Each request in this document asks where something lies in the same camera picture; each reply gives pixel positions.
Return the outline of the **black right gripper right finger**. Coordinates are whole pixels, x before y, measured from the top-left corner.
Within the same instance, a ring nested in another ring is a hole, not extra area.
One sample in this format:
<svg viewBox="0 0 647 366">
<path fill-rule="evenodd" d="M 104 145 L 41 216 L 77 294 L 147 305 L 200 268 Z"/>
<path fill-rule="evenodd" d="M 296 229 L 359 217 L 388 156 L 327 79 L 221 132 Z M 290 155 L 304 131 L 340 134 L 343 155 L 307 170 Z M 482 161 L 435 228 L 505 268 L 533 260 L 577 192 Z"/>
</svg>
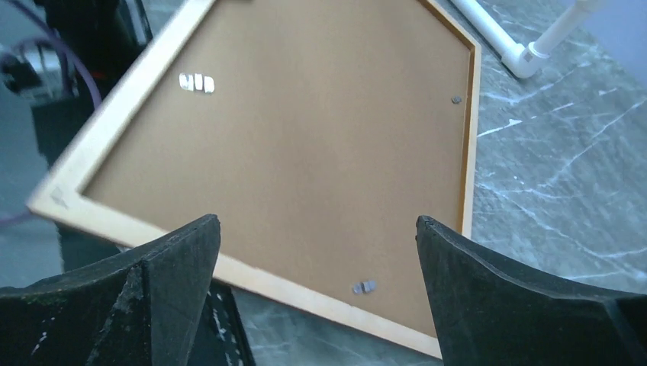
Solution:
<svg viewBox="0 0 647 366">
<path fill-rule="evenodd" d="M 646 297 L 560 278 L 416 222 L 446 365 L 644 365 Z"/>
</svg>

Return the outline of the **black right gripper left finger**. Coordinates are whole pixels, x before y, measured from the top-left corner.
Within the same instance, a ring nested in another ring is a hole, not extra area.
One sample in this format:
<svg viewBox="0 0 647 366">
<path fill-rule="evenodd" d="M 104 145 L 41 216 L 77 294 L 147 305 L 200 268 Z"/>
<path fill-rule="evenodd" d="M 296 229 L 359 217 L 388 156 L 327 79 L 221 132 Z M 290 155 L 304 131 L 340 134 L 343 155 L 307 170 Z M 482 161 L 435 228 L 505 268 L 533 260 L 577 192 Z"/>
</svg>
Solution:
<svg viewBox="0 0 647 366">
<path fill-rule="evenodd" d="M 220 248 L 207 214 L 151 242 L 1 290 L 3 365 L 185 365 Z"/>
</svg>

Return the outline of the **wooden picture frame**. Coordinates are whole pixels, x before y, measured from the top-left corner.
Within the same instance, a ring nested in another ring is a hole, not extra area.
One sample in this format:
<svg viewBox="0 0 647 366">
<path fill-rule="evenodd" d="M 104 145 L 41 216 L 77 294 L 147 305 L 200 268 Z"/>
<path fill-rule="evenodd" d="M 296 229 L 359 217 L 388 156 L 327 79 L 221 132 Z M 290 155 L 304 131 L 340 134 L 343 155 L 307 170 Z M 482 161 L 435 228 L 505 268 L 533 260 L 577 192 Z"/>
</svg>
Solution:
<svg viewBox="0 0 647 366">
<path fill-rule="evenodd" d="M 216 214 L 217 279 L 440 356 L 415 223 L 471 233 L 480 45 L 434 1 L 210 2 L 80 194 Z"/>
</svg>

